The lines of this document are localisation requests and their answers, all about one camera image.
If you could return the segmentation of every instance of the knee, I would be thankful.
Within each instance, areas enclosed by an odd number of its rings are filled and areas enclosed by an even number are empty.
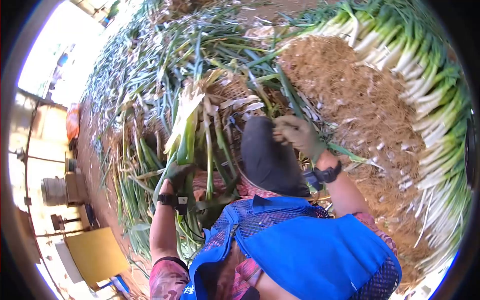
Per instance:
[[[244,130],[262,130],[273,128],[273,122],[265,116],[253,116],[245,124]]]

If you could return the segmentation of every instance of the watch strap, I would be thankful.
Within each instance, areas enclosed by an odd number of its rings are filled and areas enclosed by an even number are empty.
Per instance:
[[[317,177],[318,181],[324,182],[324,183],[334,182],[341,171],[342,171],[342,163],[340,161],[337,162],[337,165],[335,166],[335,168],[328,167],[326,170],[323,170],[323,171],[320,171],[319,168],[317,167],[313,169],[313,172],[315,173],[315,176]]]
[[[160,194],[157,197],[157,204],[158,203],[161,205],[170,205],[175,208],[178,204],[178,198],[172,194]]]

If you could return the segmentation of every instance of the blue cloth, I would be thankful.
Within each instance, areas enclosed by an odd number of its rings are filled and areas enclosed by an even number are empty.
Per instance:
[[[353,215],[329,219],[304,199],[255,196],[224,208],[192,262],[182,299],[207,299],[202,275],[214,272],[233,239],[299,299],[387,299],[401,280],[393,252]]]
[[[67,54],[67,53],[63,53],[63,54],[60,56],[60,58],[59,58],[59,60],[58,60],[58,62],[57,62],[57,65],[63,67],[63,65],[67,62],[67,60],[68,60],[68,54]]]

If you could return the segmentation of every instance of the hand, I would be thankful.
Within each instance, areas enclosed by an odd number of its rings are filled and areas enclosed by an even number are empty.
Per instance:
[[[318,157],[318,160],[315,166],[320,171],[325,171],[330,167],[335,168],[337,164],[338,164],[338,159],[335,155],[330,153],[330,151],[323,151],[323,153],[320,154],[320,157]]]
[[[168,178],[165,178],[163,180],[162,186],[160,187],[160,193],[163,195],[174,195],[175,191],[173,190],[172,183],[168,180]]]
[[[273,120],[274,139],[282,144],[292,143],[293,147],[305,154],[314,163],[327,148],[315,128],[307,121],[295,116],[281,116]]]
[[[177,162],[174,161],[170,167],[168,167],[168,172],[165,176],[166,179],[171,183],[173,190],[176,192],[179,188],[185,183],[185,177],[188,174],[192,173],[197,166],[195,164],[186,164],[186,165],[177,165]]]

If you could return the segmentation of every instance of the orange bag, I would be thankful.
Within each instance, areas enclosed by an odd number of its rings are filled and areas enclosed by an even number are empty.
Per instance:
[[[72,139],[78,138],[80,132],[80,104],[72,103],[67,111],[67,138],[70,142]]]

